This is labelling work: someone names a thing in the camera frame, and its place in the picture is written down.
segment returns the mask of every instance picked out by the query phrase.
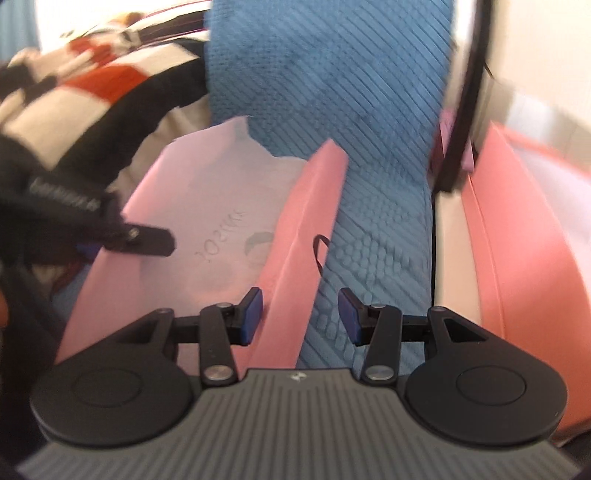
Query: orange object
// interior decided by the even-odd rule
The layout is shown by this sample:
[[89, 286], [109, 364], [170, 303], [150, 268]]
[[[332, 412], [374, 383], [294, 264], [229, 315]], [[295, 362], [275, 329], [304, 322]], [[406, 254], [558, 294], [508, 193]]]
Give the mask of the orange object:
[[64, 83], [114, 104], [148, 77], [129, 65], [107, 65]]
[[8, 304], [0, 290], [0, 328], [6, 328], [6, 325], [8, 325]]
[[591, 304], [565, 231], [516, 148], [544, 154], [583, 181], [586, 174], [492, 125], [462, 191], [482, 326], [563, 377], [569, 400], [556, 438], [565, 439], [591, 428]]

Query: metal rivet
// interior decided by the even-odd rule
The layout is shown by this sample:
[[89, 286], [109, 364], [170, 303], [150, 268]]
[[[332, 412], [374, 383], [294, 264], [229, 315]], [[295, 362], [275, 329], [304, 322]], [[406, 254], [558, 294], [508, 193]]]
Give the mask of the metal rivet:
[[207, 367], [204, 374], [212, 382], [223, 382], [234, 374], [234, 370], [227, 365], [213, 365], [212, 367]]
[[383, 382], [394, 376], [394, 370], [386, 365], [373, 365], [365, 371], [365, 376], [370, 380]]
[[127, 232], [127, 238], [128, 240], [135, 240], [139, 235], [139, 229], [137, 229], [136, 227], [133, 227], [132, 229], [129, 230], [129, 232]]

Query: white wall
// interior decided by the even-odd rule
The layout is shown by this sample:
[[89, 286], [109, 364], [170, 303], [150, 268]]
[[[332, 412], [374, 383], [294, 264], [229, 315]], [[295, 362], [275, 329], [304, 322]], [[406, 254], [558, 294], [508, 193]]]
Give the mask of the white wall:
[[495, 77], [591, 127], [591, 1], [497, 0]]

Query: black strap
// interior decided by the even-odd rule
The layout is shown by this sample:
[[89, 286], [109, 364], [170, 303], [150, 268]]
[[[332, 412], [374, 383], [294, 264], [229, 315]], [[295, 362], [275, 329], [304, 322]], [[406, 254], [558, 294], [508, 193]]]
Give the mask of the black strap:
[[316, 266], [318, 267], [318, 272], [320, 272], [320, 275], [322, 275], [322, 265], [318, 260], [318, 248], [320, 246], [320, 242], [324, 243], [328, 248], [330, 240], [327, 239], [324, 235], [316, 235], [314, 237], [314, 242], [312, 243], [312, 248], [314, 249], [314, 258], [316, 259]]

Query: black bracket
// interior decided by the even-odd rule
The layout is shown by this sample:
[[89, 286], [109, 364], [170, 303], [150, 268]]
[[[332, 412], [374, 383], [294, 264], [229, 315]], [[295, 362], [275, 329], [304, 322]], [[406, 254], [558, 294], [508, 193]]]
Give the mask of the black bracket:
[[[198, 316], [158, 309], [56, 365], [37, 383], [31, 406], [48, 436], [115, 447], [153, 438], [176, 424], [205, 388], [238, 381], [230, 345], [249, 345], [262, 317], [262, 291]], [[176, 365], [179, 343], [199, 343], [197, 379]]]
[[[545, 363], [440, 306], [426, 317], [364, 305], [344, 288], [339, 314], [354, 345], [369, 345], [360, 380], [395, 388], [426, 428], [467, 445], [508, 447], [548, 438], [566, 386]], [[424, 342], [425, 363], [399, 382], [402, 342]]]
[[82, 245], [159, 257], [175, 250], [169, 230], [125, 223], [112, 193], [42, 168], [0, 173], [0, 259], [7, 266], [67, 264], [84, 256]]

